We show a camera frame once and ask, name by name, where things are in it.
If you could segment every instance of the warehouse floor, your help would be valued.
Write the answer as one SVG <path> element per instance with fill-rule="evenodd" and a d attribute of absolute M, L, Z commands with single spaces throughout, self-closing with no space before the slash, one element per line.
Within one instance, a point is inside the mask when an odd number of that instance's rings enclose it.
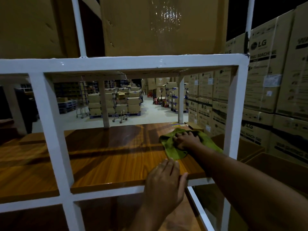
<path fill-rule="evenodd" d="M 163 108 L 159 105 L 153 105 L 153 99 L 143 97 L 144 102 L 141 104 L 141 116 L 129 117 L 127 121 L 123 121 L 120 124 L 120 119 L 116 119 L 112 122 L 113 118 L 109 118 L 110 126 L 121 126 L 121 125 L 138 125 L 148 123 L 164 123 L 164 122 L 177 122 L 177 114 L 172 112 L 170 108 Z M 77 129 L 88 129 L 103 127 L 103 119 L 95 118 L 90 119 L 76 118 L 76 111 L 71 111 L 66 114 L 61 114 L 60 119 L 63 122 L 63 130 L 77 130 Z M 184 113 L 184 122 L 188 121 L 188 113 Z M 33 123 L 33 133 L 43 132 L 41 121 Z"/>

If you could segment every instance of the background shelving unit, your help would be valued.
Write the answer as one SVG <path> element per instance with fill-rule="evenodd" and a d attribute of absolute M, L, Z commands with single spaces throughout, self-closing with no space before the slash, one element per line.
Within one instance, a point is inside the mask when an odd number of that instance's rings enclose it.
<path fill-rule="evenodd" d="M 72 0 L 72 2 L 81 54 L 80 58 L 0 60 L 0 74 L 4 75 L 6 81 L 11 81 L 12 84 L 16 83 L 16 81 L 31 81 L 51 160 L 48 167 L 52 167 L 55 176 L 52 197 L 26 197 L 29 200 L 2 203 L 0 204 L 0 212 L 62 204 L 69 230 L 84 231 L 83 217 L 78 201 L 141 193 L 144 186 L 138 185 L 72 194 L 71 189 L 75 180 L 68 155 L 65 133 L 59 121 L 59 111 L 55 108 L 57 107 L 57 101 L 52 82 L 58 78 L 67 82 L 76 82 L 77 79 L 78 82 L 81 80 L 80 78 L 82 78 L 82 81 L 97 81 L 98 89 L 101 91 L 100 98 L 104 128 L 109 128 L 104 81 L 130 79 L 130 76 L 131 78 L 152 78 L 156 77 L 157 73 L 160 74 L 160 77 L 170 77 L 169 71 L 172 69 L 172 77 L 179 77 L 178 121 L 183 123 L 184 76 L 201 73 L 206 70 L 210 71 L 213 68 L 237 66 L 237 74 L 229 89 L 229 108 L 224 141 L 224 154 L 236 159 L 249 55 L 213 54 L 87 58 L 78 0 Z M 249 38 L 251 30 L 253 5 L 254 0 L 249 0 L 246 24 L 247 38 Z M 86 94 L 84 82 L 82 91 Z M 211 178 L 192 179 L 188 182 L 190 197 L 199 212 L 203 225 L 210 231 L 214 229 L 191 186 L 211 183 L 214 183 Z M 225 199 L 222 231 L 228 230 L 229 213 L 230 204 Z"/>

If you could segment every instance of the person's right hand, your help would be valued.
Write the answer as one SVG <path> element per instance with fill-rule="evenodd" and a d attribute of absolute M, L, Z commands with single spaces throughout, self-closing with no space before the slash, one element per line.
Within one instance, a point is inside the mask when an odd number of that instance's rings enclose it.
<path fill-rule="evenodd" d="M 198 136 L 194 136 L 192 132 L 176 133 L 173 137 L 175 146 L 179 150 L 189 150 L 198 144 L 201 144 Z"/>

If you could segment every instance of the microfiber cloth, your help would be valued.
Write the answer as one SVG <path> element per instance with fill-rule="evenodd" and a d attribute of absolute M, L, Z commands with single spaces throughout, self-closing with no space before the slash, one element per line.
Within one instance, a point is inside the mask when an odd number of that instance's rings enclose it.
<path fill-rule="evenodd" d="M 205 133 L 201 131 L 191 131 L 191 130 L 183 130 L 181 128 L 176 128 L 174 131 L 162 135 L 159 137 L 159 141 L 163 144 L 166 154 L 169 158 L 172 159 L 182 159 L 187 155 L 187 151 L 181 151 L 173 145 L 173 137 L 176 133 L 183 133 L 183 132 L 192 132 L 194 136 L 199 136 L 199 139 L 201 143 L 217 152 L 222 153 L 223 151 L 221 148 L 219 148 L 213 140 L 209 136 L 207 136 Z"/>

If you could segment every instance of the dark background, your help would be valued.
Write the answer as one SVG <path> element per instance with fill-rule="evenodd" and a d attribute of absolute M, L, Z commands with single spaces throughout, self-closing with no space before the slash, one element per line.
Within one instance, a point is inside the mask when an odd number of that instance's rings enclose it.
<path fill-rule="evenodd" d="M 252 29 L 306 1 L 308 0 L 255 0 Z M 227 41 L 245 32 L 247 9 L 248 0 L 229 0 Z"/>

